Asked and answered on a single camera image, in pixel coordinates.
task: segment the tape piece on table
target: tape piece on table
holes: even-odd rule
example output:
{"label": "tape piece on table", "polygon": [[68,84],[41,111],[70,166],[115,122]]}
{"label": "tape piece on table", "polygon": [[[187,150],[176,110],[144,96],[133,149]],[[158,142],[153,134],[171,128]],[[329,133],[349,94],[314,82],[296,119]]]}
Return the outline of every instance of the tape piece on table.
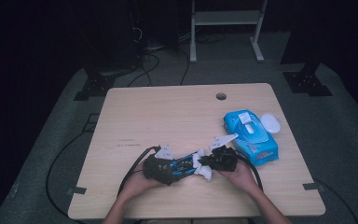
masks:
{"label": "tape piece on table", "polygon": [[324,186],[318,183],[303,184],[304,190],[317,189],[319,192],[324,192]]}
{"label": "tape piece on table", "polygon": [[66,194],[69,194],[69,195],[74,195],[75,193],[76,193],[76,194],[85,194],[85,193],[86,193],[86,190],[87,190],[87,189],[80,188],[80,187],[75,187],[74,189],[68,189],[68,190],[66,191]]}

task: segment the wet wipes package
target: wet wipes package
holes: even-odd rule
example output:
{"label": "wet wipes package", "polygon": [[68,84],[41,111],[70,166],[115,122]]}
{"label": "wet wipes package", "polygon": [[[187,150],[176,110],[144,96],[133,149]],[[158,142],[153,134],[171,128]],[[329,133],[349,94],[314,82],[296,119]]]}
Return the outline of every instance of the wet wipes package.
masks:
{"label": "wet wipes package", "polygon": [[229,112],[224,122],[227,133],[238,135],[233,140],[237,150],[243,152],[254,166],[279,159],[278,144],[252,111]]}

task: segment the person's right hand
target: person's right hand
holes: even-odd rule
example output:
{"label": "person's right hand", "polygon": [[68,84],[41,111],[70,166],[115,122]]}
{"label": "person's right hand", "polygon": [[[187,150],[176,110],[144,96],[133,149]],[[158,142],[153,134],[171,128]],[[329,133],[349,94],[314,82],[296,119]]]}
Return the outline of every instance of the person's right hand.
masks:
{"label": "person's right hand", "polygon": [[237,160],[237,167],[233,172],[217,171],[220,175],[227,178],[234,186],[249,193],[258,186],[252,175],[251,168],[243,161]]}

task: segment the white metal frame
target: white metal frame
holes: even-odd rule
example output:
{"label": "white metal frame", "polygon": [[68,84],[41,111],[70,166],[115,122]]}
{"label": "white metal frame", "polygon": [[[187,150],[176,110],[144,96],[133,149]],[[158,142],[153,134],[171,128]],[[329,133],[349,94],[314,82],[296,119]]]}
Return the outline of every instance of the white metal frame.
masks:
{"label": "white metal frame", "polygon": [[258,47],[258,37],[260,35],[261,25],[263,23],[267,1],[263,0],[260,10],[247,11],[199,11],[196,12],[195,0],[191,6],[191,41],[190,41],[190,61],[197,62],[196,53],[196,26],[198,25],[235,25],[251,24],[256,25],[255,36],[250,37],[252,48],[258,62],[264,62],[263,54]]}

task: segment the table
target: table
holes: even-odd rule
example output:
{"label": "table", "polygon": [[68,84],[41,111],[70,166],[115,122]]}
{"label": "table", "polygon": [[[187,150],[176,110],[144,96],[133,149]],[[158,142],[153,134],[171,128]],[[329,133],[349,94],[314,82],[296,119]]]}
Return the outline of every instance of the table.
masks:
{"label": "table", "polygon": [[196,11],[195,0],[191,9],[190,61],[197,62],[196,26],[198,25],[255,25],[255,36],[250,37],[252,48],[258,62],[264,62],[263,54],[258,47],[258,37],[266,12],[267,1],[263,0],[260,10],[241,11]]}
{"label": "table", "polygon": [[[225,94],[219,100],[216,94]],[[282,129],[274,134],[280,158],[257,167],[264,191],[287,216],[318,216],[324,203],[313,183],[278,100],[269,84],[225,84],[113,88],[107,95],[74,194],[69,217],[103,218],[131,165],[148,147],[168,144],[183,157],[225,135],[227,112],[250,109],[257,116],[273,113]],[[211,182],[192,175],[134,199],[126,217],[253,217],[252,200],[213,172]]]}

